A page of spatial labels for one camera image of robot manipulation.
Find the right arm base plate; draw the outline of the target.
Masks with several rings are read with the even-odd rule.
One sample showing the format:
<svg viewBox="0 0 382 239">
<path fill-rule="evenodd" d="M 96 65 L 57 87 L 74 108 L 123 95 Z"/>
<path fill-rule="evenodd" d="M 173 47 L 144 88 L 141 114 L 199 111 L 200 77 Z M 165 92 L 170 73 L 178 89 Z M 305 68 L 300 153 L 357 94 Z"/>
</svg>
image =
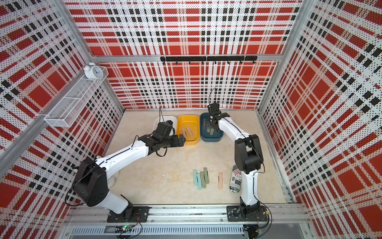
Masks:
<svg viewBox="0 0 382 239">
<path fill-rule="evenodd" d="M 268 221 L 267 210 L 264 206 L 260 206 L 257 210 L 251 213 L 244 213 L 244 210 L 239 205 L 227 206 L 227 219 L 229 222 L 260 222 Z"/>
</svg>

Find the pink knife top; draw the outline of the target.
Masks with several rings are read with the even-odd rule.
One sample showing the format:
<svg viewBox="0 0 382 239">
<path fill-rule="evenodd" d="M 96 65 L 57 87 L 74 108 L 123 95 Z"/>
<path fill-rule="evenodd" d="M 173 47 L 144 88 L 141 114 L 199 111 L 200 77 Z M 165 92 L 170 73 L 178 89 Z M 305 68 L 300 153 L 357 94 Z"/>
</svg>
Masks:
<svg viewBox="0 0 382 239">
<path fill-rule="evenodd" d="M 185 128 L 182 128 L 182 133 L 183 133 L 183 136 L 187 139 L 187 134 L 186 134 Z"/>
</svg>

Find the mint knife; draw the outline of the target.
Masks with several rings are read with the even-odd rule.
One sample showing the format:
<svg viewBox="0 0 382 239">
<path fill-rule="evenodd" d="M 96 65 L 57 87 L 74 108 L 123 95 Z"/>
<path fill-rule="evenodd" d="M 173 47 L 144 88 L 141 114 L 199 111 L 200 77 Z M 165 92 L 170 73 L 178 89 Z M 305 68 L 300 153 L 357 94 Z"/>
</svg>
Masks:
<svg viewBox="0 0 382 239">
<path fill-rule="evenodd" d="M 194 181 L 194 185 L 198 186 L 198 173 L 196 169 L 193 170 L 193 181 Z"/>
<path fill-rule="evenodd" d="M 197 173 L 197 187 L 198 187 L 198 190 L 202 190 L 202 180 L 201 180 L 201 175 L 199 173 Z"/>
</svg>

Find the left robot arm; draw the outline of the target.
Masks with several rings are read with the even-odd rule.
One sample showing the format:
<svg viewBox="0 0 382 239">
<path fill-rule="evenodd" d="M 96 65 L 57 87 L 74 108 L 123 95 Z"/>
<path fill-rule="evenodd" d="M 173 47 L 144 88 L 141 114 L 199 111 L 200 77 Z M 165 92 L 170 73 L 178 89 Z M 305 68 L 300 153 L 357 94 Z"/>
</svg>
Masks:
<svg viewBox="0 0 382 239">
<path fill-rule="evenodd" d="M 182 134 L 176 134 L 172 121 L 159 122 L 152 133 L 136 136 L 131 145 L 120 151 L 99 159 L 84 159 L 77 169 L 72 190 L 89 207 L 100 206 L 129 218 L 133 204 L 124 196 L 112 193 L 108 181 L 138 159 L 152 153 L 160 157 L 160 149 L 183 147 L 185 142 Z"/>
</svg>

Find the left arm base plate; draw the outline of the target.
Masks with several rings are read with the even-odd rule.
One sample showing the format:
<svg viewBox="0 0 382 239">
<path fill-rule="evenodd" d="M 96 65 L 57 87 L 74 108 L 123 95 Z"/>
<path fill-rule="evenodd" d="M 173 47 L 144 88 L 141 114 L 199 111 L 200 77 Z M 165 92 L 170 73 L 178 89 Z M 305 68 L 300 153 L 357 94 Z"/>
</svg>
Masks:
<svg viewBox="0 0 382 239">
<path fill-rule="evenodd" d="M 124 223 L 136 220 L 140 223 L 145 223 L 147 222 L 150 209 L 150 207 L 128 206 L 121 214 L 110 211 L 106 221 L 108 223 Z"/>
</svg>

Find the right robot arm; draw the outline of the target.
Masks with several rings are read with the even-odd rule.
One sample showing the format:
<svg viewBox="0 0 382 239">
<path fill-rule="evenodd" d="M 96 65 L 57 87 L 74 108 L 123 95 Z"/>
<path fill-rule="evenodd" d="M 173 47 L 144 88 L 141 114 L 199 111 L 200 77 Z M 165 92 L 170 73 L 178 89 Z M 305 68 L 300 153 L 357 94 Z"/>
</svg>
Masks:
<svg viewBox="0 0 382 239">
<path fill-rule="evenodd" d="M 224 132 L 234 142 L 235 165 L 242 174 L 240 211 L 248 216 L 260 211 L 261 202 L 258 197 L 258 176 L 262 172 L 264 157 L 260 139 L 256 134 L 250 135 L 242 130 L 230 117 L 221 112 L 219 104 L 208 105 L 210 125 Z"/>
</svg>

